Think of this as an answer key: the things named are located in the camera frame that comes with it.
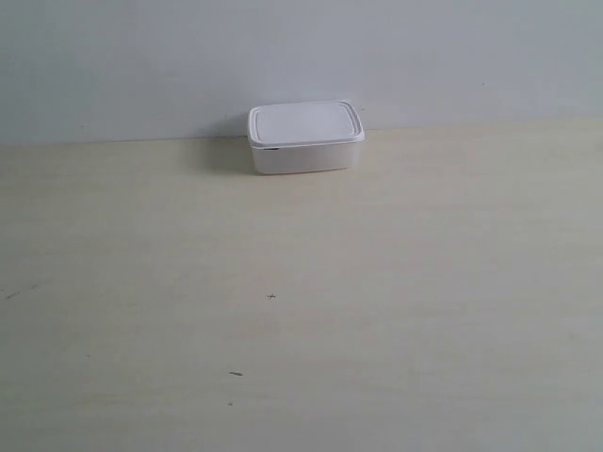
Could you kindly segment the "white lidded plastic container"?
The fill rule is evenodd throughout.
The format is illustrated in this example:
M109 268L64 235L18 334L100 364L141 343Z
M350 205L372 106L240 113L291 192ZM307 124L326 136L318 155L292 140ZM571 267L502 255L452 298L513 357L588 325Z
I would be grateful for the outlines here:
M257 172L294 174L354 166L365 130L353 105L322 101L254 107L247 136Z

